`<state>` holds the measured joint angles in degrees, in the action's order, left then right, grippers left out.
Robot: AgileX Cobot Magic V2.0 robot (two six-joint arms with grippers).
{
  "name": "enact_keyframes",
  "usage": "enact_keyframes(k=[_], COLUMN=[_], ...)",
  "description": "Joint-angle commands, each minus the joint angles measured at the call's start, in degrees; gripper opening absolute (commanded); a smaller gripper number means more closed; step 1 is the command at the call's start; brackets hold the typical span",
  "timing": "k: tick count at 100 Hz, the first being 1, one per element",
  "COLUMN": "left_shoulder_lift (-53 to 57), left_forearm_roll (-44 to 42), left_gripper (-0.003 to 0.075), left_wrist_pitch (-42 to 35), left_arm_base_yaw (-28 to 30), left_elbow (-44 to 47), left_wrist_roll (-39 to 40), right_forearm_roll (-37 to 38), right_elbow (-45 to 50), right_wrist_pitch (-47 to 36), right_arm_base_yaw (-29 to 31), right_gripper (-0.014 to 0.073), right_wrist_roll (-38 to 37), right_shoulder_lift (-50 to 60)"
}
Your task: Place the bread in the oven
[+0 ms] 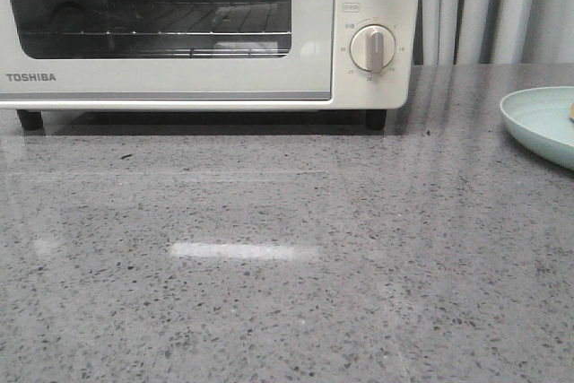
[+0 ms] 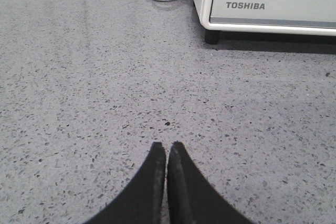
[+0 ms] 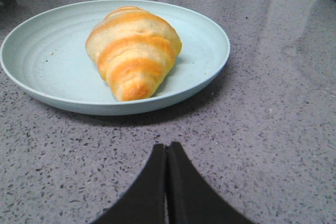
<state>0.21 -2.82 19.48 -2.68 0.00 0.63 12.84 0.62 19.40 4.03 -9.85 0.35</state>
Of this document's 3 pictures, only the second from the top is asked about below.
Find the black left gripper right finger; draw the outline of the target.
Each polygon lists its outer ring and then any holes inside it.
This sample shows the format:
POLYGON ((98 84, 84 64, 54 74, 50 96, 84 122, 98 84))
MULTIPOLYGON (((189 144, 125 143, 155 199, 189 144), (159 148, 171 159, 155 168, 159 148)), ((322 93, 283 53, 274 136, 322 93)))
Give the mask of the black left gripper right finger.
POLYGON ((181 142, 174 142, 167 166, 170 223, 251 223, 210 185, 181 142))

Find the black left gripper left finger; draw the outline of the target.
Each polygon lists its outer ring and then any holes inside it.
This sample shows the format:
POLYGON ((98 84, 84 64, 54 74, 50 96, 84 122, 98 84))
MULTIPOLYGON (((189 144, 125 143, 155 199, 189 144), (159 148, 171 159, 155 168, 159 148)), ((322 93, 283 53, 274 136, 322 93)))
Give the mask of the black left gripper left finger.
POLYGON ((160 142, 118 196, 86 223, 160 223, 166 154, 160 142))

